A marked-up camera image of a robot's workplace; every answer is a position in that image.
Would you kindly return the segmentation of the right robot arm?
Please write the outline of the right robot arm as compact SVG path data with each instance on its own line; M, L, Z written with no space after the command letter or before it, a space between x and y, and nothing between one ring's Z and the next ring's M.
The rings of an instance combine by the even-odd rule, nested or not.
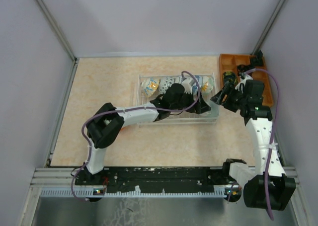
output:
M255 170L242 160L227 159L228 168L222 179L228 184L238 183L243 200L249 208L283 211L291 199L296 183L286 175L280 163L277 145L271 139L273 117L270 107L263 105L264 83L246 80L242 87L227 81L211 100L232 112L240 112L253 143Z

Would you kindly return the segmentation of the white wire dish rack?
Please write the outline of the white wire dish rack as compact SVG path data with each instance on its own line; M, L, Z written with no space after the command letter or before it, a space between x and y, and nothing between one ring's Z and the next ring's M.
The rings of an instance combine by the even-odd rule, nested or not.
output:
M217 86L216 79L213 73L203 74L202 76L211 76L214 80L214 88L210 94L202 94L201 89L194 96L201 94L206 103L211 101L211 97L216 94ZM175 78L175 83L166 91L165 94L160 94L157 89L151 97L146 97L142 91L141 83L150 77L163 78L164 76L170 76ZM148 102L154 102L156 107L162 109L168 109L169 111L160 111L159 119L152 122L149 121L147 124L215 124L218 118L208 117L208 112L195 114L188 113L186 110L191 108L194 104L187 107L188 103L186 100L186 93L184 92L184 87L181 85L180 81L189 76L188 74L183 75L140 75L138 80L138 92L137 92L137 105L142 105Z

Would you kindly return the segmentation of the pale green ringed bowl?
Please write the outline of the pale green ringed bowl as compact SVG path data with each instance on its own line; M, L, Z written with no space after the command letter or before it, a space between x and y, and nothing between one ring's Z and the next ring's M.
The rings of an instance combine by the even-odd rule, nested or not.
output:
M216 103L209 101L208 105L210 106L211 110L208 112L208 117L210 118L218 118L219 116L219 105Z

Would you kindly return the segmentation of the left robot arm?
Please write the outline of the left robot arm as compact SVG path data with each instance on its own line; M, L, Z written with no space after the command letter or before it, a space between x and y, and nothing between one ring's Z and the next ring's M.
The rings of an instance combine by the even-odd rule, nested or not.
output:
M203 114L210 110L200 91L188 93L179 83L172 84L164 94L143 105L119 108L105 103L81 128L81 134L88 142L88 157L82 167L86 180L94 185L103 180L106 150L123 128L143 122L158 122L168 118L172 112Z

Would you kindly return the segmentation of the blue white patterned bowl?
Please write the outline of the blue white patterned bowl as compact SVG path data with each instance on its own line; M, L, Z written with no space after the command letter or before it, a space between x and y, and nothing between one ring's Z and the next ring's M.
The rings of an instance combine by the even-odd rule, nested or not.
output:
M194 77L197 79L197 82L199 85L196 84L196 82L193 83L192 85L192 92L197 93L198 89L202 87L203 85L203 76L202 75L194 75Z

